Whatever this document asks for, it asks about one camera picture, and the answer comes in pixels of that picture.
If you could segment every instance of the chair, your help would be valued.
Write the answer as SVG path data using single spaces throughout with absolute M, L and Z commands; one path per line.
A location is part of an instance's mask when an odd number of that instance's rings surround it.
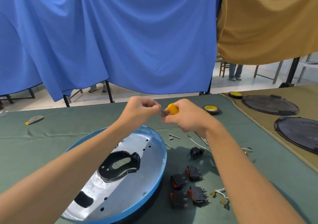
M 230 65 L 228 63 L 226 63 L 225 61 L 221 62 L 219 76 L 221 76 L 221 72 L 223 72 L 222 77 L 224 77 L 225 69 L 229 68 L 229 67 L 230 67 Z

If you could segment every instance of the jeans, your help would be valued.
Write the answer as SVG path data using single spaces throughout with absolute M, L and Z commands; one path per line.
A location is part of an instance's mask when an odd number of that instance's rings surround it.
M 236 73 L 234 75 L 236 64 L 234 64 L 234 63 L 229 63 L 229 64 L 230 64 L 230 67 L 229 67 L 229 78 L 240 77 L 241 74 L 242 74 L 243 65 L 238 65 L 238 67 L 236 69 Z

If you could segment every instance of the shoe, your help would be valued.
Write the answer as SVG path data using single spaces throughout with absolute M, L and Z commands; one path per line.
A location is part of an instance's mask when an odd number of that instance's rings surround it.
M 103 93 L 107 92 L 107 86 L 103 85 Z
M 96 85 L 91 86 L 91 88 L 88 90 L 89 93 L 93 93 L 97 90 Z

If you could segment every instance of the floor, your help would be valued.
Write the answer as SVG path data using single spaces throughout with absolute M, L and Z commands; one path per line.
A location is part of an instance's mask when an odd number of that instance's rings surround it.
M 257 76 L 253 78 L 254 71 L 256 66 L 245 65 L 242 72 L 241 81 L 230 81 L 228 79 L 228 69 L 225 70 L 225 76 L 219 76 L 220 63 L 216 63 L 213 71 L 212 84 L 211 84 L 211 93 L 224 93 L 230 91 L 248 91 L 248 90 L 257 90 L 257 89 L 270 89 L 278 88 L 279 85 L 286 80 L 286 76 L 280 75 L 276 84 L 272 84 L 272 80 Z M 274 77 L 274 73 L 259 69 L 258 74 Z M 316 82 L 308 81 L 302 79 L 301 85 L 303 84 L 315 84 Z M 98 90 L 94 93 L 89 93 L 87 89 L 83 89 L 83 93 L 78 93 L 75 95 L 71 101 L 70 106 L 81 106 L 81 105 L 94 105 L 109 103 L 108 93 L 102 92 L 102 84 L 97 85 Z M 126 102 L 132 96 L 147 96 L 152 99 L 159 98 L 174 98 L 174 97 L 186 97 L 186 96 L 195 96 L 198 93 L 185 93 L 185 94 L 166 94 L 166 95 L 156 95 L 156 94 L 145 94 L 122 87 L 118 87 L 110 83 L 110 89 L 112 92 L 113 100 L 115 102 Z M 35 99 L 22 99 L 14 100 L 14 104 L 10 104 L 8 101 L 2 101 L 5 108 L 2 111 L 23 111 L 23 110 L 36 110 L 36 109 L 50 109 L 50 108 L 64 108 L 64 100 L 61 99 L 57 102 L 54 102 L 46 89 L 43 86 L 38 86 L 34 88 Z M 28 91 L 11 94 L 12 98 L 20 98 L 29 96 Z

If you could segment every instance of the black round lid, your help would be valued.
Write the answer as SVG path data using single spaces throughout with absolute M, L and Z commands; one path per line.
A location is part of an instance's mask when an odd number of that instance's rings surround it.
M 251 109 L 267 114 L 295 115 L 299 113 L 295 104 L 277 95 L 250 95 L 243 97 L 242 102 Z
M 275 130 L 289 142 L 318 154 L 318 121 L 306 118 L 280 117 Z

